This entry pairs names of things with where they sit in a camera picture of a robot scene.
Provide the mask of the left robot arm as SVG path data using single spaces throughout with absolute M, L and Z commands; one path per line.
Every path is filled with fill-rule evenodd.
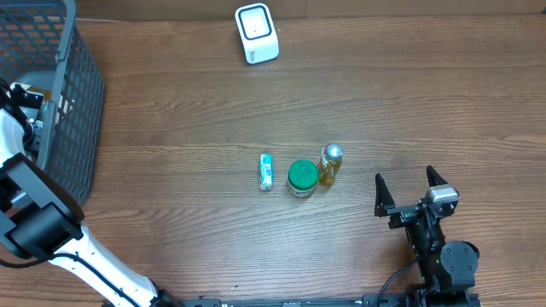
M 112 306 L 178 306 L 179 300 L 116 258 L 84 223 L 74 198 L 25 154 L 33 126 L 19 108 L 24 90 L 1 83 L 1 243 L 20 269 L 49 262 Z

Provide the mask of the brown white snack packet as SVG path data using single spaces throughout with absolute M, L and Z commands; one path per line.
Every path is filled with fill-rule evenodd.
M 51 97 L 51 91 L 45 90 L 36 86 L 32 86 L 29 84 L 21 84 L 20 85 L 25 91 L 33 93 L 35 95 L 42 95 L 44 97 L 44 100 L 47 101 Z

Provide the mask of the yellow juice bottle silver cap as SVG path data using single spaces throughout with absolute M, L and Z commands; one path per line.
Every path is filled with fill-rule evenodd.
M 343 149 L 338 143 L 329 143 L 322 148 L 317 163 L 318 182 L 325 186 L 334 183 L 337 172 L 342 165 Z

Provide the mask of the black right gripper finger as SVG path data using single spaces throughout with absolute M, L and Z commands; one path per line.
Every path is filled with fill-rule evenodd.
M 426 172 L 428 184 L 430 187 L 447 184 L 447 181 L 444 180 L 431 165 L 427 166 Z
M 394 199 L 380 173 L 375 175 L 375 216 L 386 217 L 396 207 Z

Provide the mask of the teal white tissue pack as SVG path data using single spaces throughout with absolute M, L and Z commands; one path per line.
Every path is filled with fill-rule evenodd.
M 273 165 L 272 156 L 267 153 L 260 155 L 258 186 L 262 191 L 271 191 L 273 187 Z

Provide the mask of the green lid white jar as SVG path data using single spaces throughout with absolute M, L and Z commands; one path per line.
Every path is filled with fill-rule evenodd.
M 318 169 L 307 159 L 293 162 L 288 170 L 287 185 L 289 192 L 300 198 L 310 196 L 318 182 Z

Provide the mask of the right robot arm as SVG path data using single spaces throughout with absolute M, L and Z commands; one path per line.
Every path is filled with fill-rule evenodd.
M 417 265 L 421 283 L 406 287 L 389 306 L 479 306 L 475 286 L 479 249 L 464 240 L 446 241 L 440 221 L 453 215 L 459 192 L 432 166 L 427 167 L 429 188 L 414 205 L 396 206 L 381 174 L 375 175 L 375 215 L 388 217 L 390 229 L 405 229 L 415 259 L 396 271 L 382 286 L 375 303 L 383 305 L 389 285 Z

